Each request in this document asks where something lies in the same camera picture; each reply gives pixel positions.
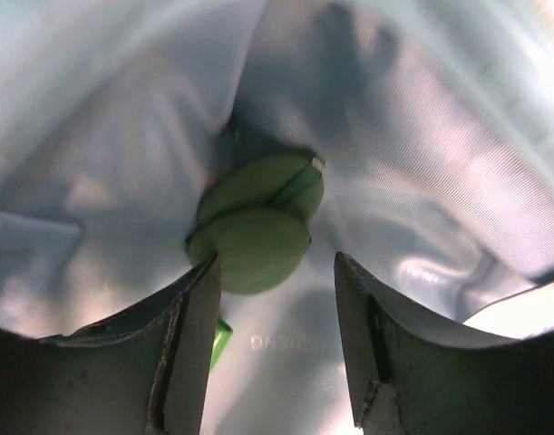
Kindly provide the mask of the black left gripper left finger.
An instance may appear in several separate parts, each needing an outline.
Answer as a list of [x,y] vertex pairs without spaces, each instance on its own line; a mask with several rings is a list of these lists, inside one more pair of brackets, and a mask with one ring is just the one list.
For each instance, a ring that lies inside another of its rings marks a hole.
[[0,329],[0,434],[196,434],[219,311],[212,257],[70,335]]

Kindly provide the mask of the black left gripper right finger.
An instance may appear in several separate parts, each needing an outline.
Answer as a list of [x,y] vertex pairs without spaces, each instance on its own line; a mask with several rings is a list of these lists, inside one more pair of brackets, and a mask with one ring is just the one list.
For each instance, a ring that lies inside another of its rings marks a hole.
[[554,330],[486,333],[335,256],[354,423],[366,434],[554,434]]

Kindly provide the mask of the green bottle black cap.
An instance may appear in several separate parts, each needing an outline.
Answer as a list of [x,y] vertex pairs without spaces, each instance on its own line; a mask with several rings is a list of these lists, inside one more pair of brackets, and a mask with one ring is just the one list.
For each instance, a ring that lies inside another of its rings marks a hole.
[[216,366],[221,354],[224,352],[228,342],[233,335],[232,327],[222,318],[217,320],[215,336],[212,344],[212,353],[210,357],[209,370],[212,371]]

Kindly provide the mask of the green round cosmetic case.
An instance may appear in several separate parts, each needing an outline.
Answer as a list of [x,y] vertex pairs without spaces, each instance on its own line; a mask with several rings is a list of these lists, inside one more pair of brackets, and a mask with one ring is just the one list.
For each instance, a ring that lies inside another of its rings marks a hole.
[[250,161],[203,194],[185,242],[190,263],[218,256],[222,287],[256,295],[286,281],[311,243],[308,223],[325,193],[325,162],[291,151]]

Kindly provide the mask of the light blue hard suitcase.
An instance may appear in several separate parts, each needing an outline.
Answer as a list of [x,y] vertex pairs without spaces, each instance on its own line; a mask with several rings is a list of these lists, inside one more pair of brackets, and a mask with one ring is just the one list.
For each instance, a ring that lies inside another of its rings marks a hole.
[[233,335],[196,434],[366,434],[337,253],[471,328],[554,330],[540,1],[0,1],[0,329],[70,335],[171,285],[209,187],[298,150],[326,165],[296,271],[237,295],[212,256]]

